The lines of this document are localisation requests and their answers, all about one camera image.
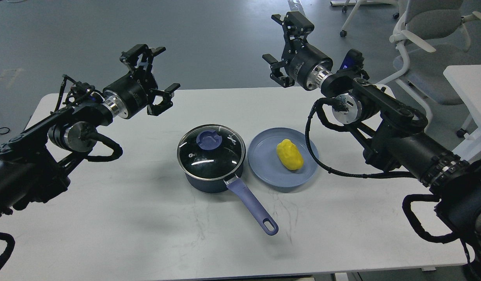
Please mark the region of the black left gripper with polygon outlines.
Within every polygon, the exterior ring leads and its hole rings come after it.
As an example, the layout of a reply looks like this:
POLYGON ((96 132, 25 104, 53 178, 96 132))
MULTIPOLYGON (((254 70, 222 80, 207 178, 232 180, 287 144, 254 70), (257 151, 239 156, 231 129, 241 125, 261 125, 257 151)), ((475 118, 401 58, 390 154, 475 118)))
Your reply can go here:
POLYGON ((173 106, 174 92, 181 87, 173 83, 165 90, 158 90, 158 84, 152 73, 153 60, 165 52, 166 47, 150 48, 147 44, 136 44, 126 52, 121 52, 122 62, 129 72, 103 89, 104 104, 113 116, 130 119, 144 107, 147 114, 159 116, 173 106), (153 104, 155 97, 162 101, 153 104))

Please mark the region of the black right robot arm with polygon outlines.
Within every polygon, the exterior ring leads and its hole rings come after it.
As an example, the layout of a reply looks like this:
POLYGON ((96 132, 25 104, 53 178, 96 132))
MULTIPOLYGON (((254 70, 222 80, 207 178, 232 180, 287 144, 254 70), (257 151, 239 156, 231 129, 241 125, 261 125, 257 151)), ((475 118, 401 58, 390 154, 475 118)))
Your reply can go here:
POLYGON ((409 194, 402 209, 415 233, 433 243, 460 240, 475 253, 470 273, 481 281, 481 160, 469 163, 425 134, 426 116, 401 103, 368 81, 363 56, 348 51, 341 68, 332 73, 333 61, 307 41, 314 25, 301 12, 271 16, 283 29, 281 60, 264 54, 270 78, 284 88, 295 84, 323 97, 313 104, 305 126, 305 142, 315 162, 328 171, 352 178, 416 178, 429 194, 409 194), (348 132, 363 147, 366 164, 379 174, 349 174, 328 167, 310 146, 311 121, 317 115, 323 126, 348 132))

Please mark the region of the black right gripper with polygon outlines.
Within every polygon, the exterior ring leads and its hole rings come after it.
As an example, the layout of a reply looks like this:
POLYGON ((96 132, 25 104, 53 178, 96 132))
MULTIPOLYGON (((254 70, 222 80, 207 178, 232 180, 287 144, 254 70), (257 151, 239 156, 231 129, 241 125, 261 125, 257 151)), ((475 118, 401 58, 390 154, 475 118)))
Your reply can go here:
POLYGON ((289 11, 285 16, 273 14, 271 19, 282 26, 286 45, 281 61, 271 54, 262 55, 270 65, 270 78, 283 88, 292 87, 297 82, 307 91, 316 89, 319 83, 310 79, 311 73, 318 65, 330 71, 333 60, 307 42, 307 36, 314 31, 314 24, 299 11, 289 11), (289 76, 282 73, 282 68, 289 76))

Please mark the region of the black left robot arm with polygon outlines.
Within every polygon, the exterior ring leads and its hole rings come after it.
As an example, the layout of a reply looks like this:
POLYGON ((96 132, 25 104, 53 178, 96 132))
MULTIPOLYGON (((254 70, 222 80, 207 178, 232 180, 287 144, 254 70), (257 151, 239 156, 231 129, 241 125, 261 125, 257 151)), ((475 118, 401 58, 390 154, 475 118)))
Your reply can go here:
POLYGON ((111 162, 122 147, 97 131, 115 117, 130 119, 143 108, 158 116, 173 106, 174 83, 159 90, 153 60, 165 47, 137 44, 121 53, 128 73, 102 91, 63 75, 50 115, 0 146, 0 217, 31 202, 46 203, 65 192, 69 174, 84 160, 111 162))

